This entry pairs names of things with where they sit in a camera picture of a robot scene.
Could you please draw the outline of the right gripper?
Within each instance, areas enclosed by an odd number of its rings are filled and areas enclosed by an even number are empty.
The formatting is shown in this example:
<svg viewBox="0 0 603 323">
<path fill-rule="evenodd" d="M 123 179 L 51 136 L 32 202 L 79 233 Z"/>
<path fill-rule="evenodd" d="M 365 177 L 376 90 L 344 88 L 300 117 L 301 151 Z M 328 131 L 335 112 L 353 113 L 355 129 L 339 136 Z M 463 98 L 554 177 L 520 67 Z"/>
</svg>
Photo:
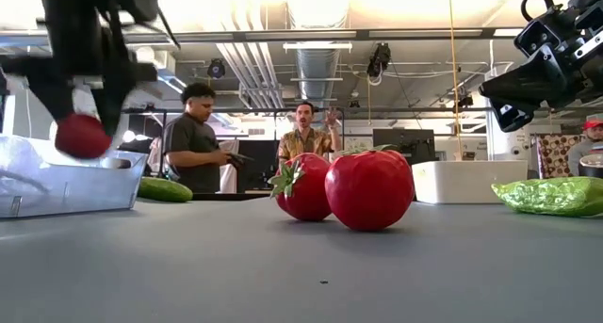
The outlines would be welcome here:
<svg viewBox="0 0 603 323">
<path fill-rule="evenodd" d="M 537 17 L 528 1 L 520 6 L 527 25 L 513 40 L 527 60 L 479 87 L 505 133 L 531 122 L 542 103 L 559 108 L 603 95 L 603 0 L 573 0 L 567 8 L 543 0 L 546 12 Z"/>
</svg>

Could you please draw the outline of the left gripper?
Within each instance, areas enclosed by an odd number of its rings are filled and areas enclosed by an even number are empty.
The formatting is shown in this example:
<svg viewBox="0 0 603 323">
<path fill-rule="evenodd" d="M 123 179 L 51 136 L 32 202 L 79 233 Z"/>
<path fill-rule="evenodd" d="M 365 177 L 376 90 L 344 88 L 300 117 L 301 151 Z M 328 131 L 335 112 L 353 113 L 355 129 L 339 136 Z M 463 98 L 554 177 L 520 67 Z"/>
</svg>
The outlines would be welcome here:
<svg viewBox="0 0 603 323">
<path fill-rule="evenodd" d="M 157 70 L 139 63 L 126 48 L 116 0 L 41 0 L 50 56 L 1 56 L 4 73 L 24 76 L 28 88 L 55 121 L 74 113 L 73 87 L 65 80 L 101 76 L 105 85 L 93 90 L 100 122 L 108 136 L 117 132 L 122 106 L 138 82 L 153 82 Z M 53 77 L 29 75 L 49 72 Z M 128 83 L 110 84 L 124 78 Z"/>
</svg>

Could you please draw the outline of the red tomato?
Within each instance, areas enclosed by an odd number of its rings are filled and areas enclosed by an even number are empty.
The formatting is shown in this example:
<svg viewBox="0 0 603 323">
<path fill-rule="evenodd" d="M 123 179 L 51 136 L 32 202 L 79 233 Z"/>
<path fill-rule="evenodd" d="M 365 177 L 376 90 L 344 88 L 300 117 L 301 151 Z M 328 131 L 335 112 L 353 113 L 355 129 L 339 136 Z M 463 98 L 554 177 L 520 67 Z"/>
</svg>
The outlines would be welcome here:
<svg viewBox="0 0 603 323">
<path fill-rule="evenodd" d="M 55 147 L 71 157 L 98 158 L 111 142 L 101 122 L 90 115 L 73 113 L 57 123 Z"/>
<path fill-rule="evenodd" d="M 388 145 L 340 155 L 329 167 L 325 191 L 334 216 L 359 232 L 398 222 L 416 195 L 411 166 Z"/>
</svg>

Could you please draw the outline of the green pea pod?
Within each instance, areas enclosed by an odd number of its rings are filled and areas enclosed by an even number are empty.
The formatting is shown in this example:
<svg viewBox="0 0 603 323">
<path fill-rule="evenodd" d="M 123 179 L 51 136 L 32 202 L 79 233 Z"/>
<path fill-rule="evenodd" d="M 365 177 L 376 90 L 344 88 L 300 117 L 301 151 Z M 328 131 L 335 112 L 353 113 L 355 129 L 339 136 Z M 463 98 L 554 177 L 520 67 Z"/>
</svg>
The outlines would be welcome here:
<svg viewBox="0 0 603 323">
<path fill-rule="evenodd" d="M 491 184 L 495 195 L 517 213 L 589 218 L 603 215 L 603 179 L 559 177 Z"/>
</svg>

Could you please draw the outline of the green cucumber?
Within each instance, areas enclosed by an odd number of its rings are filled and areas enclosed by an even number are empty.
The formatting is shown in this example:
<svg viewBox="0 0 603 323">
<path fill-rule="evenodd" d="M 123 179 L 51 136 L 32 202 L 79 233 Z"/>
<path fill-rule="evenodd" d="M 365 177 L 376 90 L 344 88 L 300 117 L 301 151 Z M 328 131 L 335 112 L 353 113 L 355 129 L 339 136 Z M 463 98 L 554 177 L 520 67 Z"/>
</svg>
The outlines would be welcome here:
<svg viewBox="0 0 603 323">
<path fill-rule="evenodd" d="M 141 179 L 138 197 L 161 202 L 189 202 L 193 192 L 184 185 L 155 177 Z"/>
</svg>

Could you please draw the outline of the red strawberry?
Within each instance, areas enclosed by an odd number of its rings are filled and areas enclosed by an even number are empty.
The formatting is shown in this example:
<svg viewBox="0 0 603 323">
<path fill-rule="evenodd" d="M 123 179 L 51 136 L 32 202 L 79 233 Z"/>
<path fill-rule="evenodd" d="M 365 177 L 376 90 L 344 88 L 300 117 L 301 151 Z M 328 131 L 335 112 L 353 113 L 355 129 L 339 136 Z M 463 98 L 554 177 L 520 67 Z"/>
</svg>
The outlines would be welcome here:
<svg viewBox="0 0 603 323">
<path fill-rule="evenodd" d="M 301 153 L 281 163 L 269 179 L 270 196 L 291 217 L 301 221 L 322 221 L 331 213 L 325 191 L 330 163 L 315 153 Z"/>
</svg>

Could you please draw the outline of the patterned brown panel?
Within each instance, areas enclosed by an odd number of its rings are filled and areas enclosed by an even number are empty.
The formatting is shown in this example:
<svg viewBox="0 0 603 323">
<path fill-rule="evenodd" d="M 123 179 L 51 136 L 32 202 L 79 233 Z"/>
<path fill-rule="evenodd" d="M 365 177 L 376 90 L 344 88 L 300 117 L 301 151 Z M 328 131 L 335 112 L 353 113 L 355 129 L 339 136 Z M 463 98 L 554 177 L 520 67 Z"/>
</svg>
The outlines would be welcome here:
<svg viewBox="0 0 603 323">
<path fill-rule="evenodd" d="M 581 142 L 579 135 L 545 134 L 536 136 L 537 158 L 541 179 L 571 177 L 569 150 Z"/>
</svg>

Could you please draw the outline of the person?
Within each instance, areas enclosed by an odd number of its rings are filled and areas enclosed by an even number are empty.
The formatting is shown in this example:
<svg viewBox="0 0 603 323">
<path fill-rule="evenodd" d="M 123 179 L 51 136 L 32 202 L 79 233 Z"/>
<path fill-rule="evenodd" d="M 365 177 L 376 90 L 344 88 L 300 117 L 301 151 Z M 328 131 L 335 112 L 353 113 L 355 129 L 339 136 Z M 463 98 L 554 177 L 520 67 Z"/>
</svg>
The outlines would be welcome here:
<svg viewBox="0 0 603 323">
<path fill-rule="evenodd" d="M 284 163 L 302 153 L 315 153 L 324 156 L 342 150 L 342 141 L 337 130 L 338 113 L 333 108 L 326 111 L 324 123 L 327 130 L 317 130 L 311 126 L 315 109 L 309 102 L 297 105 L 295 111 L 296 128 L 285 133 L 280 141 L 277 158 Z"/>
<path fill-rule="evenodd" d="M 583 139 L 568 152 L 571 175 L 579 176 L 579 161 L 583 156 L 599 152 L 603 152 L 603 121 L 587 120 L 583 126 Z"/>
</svg>

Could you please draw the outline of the red peppers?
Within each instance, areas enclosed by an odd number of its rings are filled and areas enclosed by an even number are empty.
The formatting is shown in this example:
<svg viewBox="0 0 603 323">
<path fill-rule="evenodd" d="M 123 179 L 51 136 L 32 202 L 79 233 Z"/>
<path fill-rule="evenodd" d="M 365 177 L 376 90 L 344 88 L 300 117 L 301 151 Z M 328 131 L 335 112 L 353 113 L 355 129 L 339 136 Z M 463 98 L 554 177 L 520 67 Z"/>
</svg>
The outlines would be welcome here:
<svg viewBox="0 0 603 323">
<path fill-rule="evenodd" d="M 48 140 L 0 134 L 0 218 L 129 209 L 146 162 L 118 150 L 77 160 Z"/>
</svg>

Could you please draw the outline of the white plastic basket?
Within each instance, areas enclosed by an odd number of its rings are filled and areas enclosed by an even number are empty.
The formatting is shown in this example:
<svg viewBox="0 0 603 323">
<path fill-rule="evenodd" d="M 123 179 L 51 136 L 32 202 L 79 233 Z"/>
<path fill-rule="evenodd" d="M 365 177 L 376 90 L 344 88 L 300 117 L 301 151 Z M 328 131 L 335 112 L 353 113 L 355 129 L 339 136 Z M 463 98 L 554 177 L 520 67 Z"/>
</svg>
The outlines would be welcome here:
<svg viewBox="0 0 603 323">
<path fill-rule="evenodd" d="M 501 203 L 492 184 L 526 180 L 526 160 L 430 161 L 412 166 L 416 198 L 430 204 Z"/>
</svg>

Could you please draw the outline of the person legs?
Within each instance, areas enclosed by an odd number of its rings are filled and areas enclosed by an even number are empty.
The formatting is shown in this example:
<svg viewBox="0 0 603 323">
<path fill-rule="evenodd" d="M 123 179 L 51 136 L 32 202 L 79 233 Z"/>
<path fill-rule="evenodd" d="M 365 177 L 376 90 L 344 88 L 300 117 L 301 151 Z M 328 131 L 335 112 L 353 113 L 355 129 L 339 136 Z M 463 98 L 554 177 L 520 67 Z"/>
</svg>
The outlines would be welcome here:
<svg viewBox="0 0 603 323">
<path fill-rule="evenodd" d="M 184 112 L 164 128 L 163 154 L 171 180 L 194 193 L 220 191 L 220 168 L 230 153 L 223 150 L 207 124 L 213 112 L 215 91 L 205 83 L 192 83 L 180 95 Z"/>
</svg>

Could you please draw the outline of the round black ceiling lamp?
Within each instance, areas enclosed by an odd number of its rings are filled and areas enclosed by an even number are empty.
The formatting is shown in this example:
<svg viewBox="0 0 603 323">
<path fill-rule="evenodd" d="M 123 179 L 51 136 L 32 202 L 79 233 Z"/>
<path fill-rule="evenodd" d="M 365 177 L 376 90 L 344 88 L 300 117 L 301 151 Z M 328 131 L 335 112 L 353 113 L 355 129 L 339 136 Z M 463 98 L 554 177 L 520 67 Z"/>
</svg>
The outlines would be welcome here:
<svg viewBox="0 0 603 323">
<path fill-rule="evenodd" d="M 212 58 L 207 67 L 207 75 L 211 79 L 221 79 L 226 74 L 226 69 L 221 58 Z"/>
</svg>

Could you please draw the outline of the black monitor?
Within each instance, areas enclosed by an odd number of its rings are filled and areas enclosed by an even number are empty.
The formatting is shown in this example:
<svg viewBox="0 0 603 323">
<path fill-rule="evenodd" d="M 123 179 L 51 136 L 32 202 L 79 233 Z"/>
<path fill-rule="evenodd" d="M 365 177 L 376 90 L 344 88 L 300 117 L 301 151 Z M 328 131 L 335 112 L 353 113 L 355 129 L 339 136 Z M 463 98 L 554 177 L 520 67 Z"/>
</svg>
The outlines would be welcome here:
<svg viewBox="0 0 603 323">
<path fill-rule="evenodd" d="M 437 160 L 433 130 L 374 129 L 372 138 L 374 146 L 395 146 L 410 165 Z"/>
</svg>

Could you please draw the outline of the black ceiling device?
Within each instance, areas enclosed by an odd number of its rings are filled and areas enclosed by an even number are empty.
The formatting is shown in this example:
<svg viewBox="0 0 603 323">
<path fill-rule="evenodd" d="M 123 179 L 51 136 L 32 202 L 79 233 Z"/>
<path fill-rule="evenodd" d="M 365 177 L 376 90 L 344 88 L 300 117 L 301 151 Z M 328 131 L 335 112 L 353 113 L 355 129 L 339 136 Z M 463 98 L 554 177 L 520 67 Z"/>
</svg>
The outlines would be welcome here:
<svg viewBox="0 0 603 323">
<path fill-rule="evenodd" d="M 367 75 L 371 78 L 380 77 L 381 74 L 387 69 L 390 60 L 391 50 L 389 45 L 383 42 L 378 44 L 369 60 L 367 66 Z"/>
</svg>

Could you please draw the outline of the black handheld device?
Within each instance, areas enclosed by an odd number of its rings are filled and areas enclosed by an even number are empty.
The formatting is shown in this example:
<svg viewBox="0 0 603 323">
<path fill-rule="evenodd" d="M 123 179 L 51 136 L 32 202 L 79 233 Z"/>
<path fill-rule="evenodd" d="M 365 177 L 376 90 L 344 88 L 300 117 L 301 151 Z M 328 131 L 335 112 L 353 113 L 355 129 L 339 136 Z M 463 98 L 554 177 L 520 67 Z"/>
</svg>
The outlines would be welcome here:
<svg viewBox="0 0 603 323">
<path fill-rule="evenodd" d="M 228 154 L 227 163 L 233 165 L 237 170 L 242 169 L 248 162 L 253 162 L 253 158 L 240 153 Z"/>
</svg>

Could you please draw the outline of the grey overhead beam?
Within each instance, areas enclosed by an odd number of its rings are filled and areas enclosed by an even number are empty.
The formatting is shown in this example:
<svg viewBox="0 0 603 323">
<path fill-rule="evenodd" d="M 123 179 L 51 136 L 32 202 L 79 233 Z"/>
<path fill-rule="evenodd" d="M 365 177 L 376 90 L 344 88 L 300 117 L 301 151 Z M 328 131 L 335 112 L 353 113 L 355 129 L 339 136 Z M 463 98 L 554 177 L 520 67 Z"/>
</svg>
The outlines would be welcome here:
<svg viewBox="0 0 603 323">
<path fill-rule="evenodd" d="M 386 41 L 386 40 L 491 40 L 513 39 L 523 28 L 379 28 L 379 29 L 280 29 L 262 31 L 212 31 L 175 33 L 181 44 L 205 42 L 285 42 L 285 41 Z M 127 44 L 170 44 L 163 33 L 126 33 Z M 0 31 L 0 47 L 48 46 L 46 31 L 33 30 L 18 33 Z"/>
</svg>

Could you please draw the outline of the white ceiling light fixture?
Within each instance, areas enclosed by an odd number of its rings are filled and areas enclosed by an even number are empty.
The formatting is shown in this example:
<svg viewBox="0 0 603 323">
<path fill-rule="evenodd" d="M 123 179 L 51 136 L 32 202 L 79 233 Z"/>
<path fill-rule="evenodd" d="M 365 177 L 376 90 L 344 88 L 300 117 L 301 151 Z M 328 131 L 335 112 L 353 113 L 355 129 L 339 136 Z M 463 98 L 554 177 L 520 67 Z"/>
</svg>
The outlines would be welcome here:
<svg viewBox="0 0 603 323">
<path fill-rule="evenodd" d="M 327 41 L 286 42 L 285 50 L 351 50 L 351 43 L 338 43 Z"/>
</svg>

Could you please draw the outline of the black aluminium table frame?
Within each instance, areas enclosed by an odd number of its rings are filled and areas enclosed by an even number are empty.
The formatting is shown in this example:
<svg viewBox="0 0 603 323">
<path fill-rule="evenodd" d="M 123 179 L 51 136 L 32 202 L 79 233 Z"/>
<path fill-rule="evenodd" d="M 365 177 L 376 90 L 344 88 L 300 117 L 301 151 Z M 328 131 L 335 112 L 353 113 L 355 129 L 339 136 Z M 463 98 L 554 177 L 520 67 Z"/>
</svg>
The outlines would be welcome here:
<svg viewBox="0 0 603 323">
<path fill-rule="evenodd" d="M 242 202 L 268 198 L 269 193 L 194 193 L 194 201 Z"/>
</svg>

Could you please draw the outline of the silver ventilation duct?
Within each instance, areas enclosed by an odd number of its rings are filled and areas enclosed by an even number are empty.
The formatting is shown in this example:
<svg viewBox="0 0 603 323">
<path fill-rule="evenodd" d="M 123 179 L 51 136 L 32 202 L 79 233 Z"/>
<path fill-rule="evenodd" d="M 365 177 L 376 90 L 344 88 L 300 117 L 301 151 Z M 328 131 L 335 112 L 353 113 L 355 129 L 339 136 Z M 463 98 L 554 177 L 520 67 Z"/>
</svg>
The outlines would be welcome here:
<svg viewBox="0 0 603 323">
<path fill-rule="evenodd" d="M 318 30 L 344 28 L 350 0 L 287 0 L 292 29 Z M 329 99 L 334 88 L 340 50 L 295 50 L 301 97 L 304 100 Z"/>
</svg>

